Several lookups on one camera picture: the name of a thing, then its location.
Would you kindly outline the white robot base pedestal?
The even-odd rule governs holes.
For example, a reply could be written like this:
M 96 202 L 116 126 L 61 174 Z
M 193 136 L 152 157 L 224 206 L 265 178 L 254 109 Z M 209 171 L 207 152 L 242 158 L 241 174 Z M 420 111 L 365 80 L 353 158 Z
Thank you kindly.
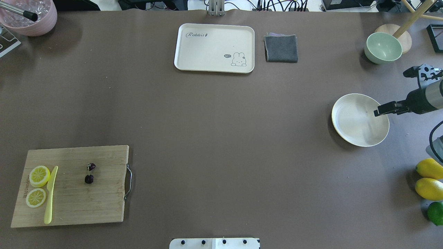
M 170 249 L 260 249 L 257 238 L 176 238 Z

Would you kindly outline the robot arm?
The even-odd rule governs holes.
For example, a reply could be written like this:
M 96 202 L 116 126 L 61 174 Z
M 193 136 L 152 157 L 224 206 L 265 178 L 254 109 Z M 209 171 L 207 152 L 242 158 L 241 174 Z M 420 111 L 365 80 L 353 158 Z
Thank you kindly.
M 430 117 L 432 112 L 438 112 L 439 114 L 434 116 L 434 120 L 437 118 L 440 120 L 429 132 L 426 152 L 430 157 L 442 163 L 442 135 L 435 137 L 435 132 L 442 128 L 442 80 L 418 83 L 418 88 L 408 93 L 405 100 L 379 105 L 373 113 L 376 117 L 405 113 Z

